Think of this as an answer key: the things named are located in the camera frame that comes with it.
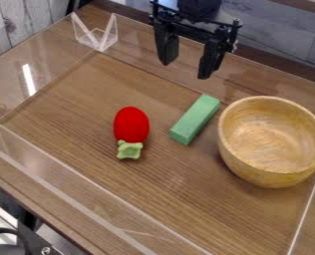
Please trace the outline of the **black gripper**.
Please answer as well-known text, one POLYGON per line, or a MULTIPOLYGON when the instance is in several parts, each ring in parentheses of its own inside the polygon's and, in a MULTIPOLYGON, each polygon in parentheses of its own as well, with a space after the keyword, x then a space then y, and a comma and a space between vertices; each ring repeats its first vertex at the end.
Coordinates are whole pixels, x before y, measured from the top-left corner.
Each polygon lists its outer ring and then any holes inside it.
MULTIPOLYGON (((197 77, 206 80, 219 69, 229 44, 237 39, 243 22, 228 14, 223 0, 150 0, 153 17, 181 23, 190 28, 206 30, 215 34, 206 39, 200 58, 197 77)), ((168 66, 178 57, 178 34, 173 24, 154 20, 157 56, 168 66)))

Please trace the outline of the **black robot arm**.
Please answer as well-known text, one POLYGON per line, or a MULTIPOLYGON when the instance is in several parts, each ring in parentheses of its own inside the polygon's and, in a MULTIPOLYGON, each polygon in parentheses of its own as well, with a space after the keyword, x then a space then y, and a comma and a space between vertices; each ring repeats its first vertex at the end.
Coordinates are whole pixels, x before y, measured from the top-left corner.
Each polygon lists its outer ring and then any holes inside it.
POLYGON ((223 0, 150 0, 157 56, 168 66, 178 57, 178 37, 204 44, 197 78, 206 80, 223 63, 227 53, 237 48, 243 22, 227 14, 223 0))

